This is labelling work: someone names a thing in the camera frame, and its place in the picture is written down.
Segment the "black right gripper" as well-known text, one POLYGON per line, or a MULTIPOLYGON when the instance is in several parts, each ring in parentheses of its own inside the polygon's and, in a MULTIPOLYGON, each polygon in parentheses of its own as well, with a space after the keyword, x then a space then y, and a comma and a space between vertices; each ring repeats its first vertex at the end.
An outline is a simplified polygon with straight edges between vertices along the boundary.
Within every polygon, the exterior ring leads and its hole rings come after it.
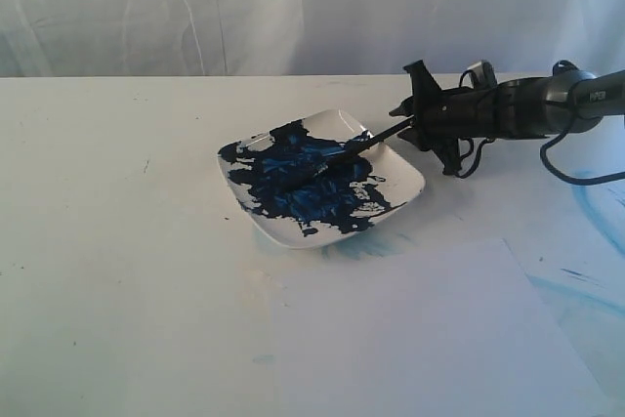
POLYGON ((423 61, 403 68, 409 75, 412 95, 389 112, 391 117, 414 117, 414 124, 399 137, 421 151, 432 152, 443 166, 443 174, 469 177, 479 166, 482 145, 494 142, 497 134, 492 109, 497 86, 474 89, 467 69, 456 87, 443 89, 423 61))

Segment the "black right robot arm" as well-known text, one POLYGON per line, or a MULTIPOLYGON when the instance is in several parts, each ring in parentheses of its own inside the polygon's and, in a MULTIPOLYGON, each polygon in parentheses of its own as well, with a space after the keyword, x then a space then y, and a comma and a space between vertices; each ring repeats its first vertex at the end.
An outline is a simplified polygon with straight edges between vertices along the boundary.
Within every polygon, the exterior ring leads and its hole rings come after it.
POLYGON ((488 61, 469 66, 461 75, 471 83, 444 89, 421 61, 405 67, 412 93, 391 110, 409 125, 401 139, 432 152, 447 176, 466 179, 481 161, 485 146, 497 140, 543 140, 539 158, 563 182, 595 186, 623 179, 621 172, 576 178, 548 158, 550 148, 570 134, 595 128, 606 116, 624 112, 624 74, 596 76, 569 61, 558 61, 549 76, 500 82, 488 61))

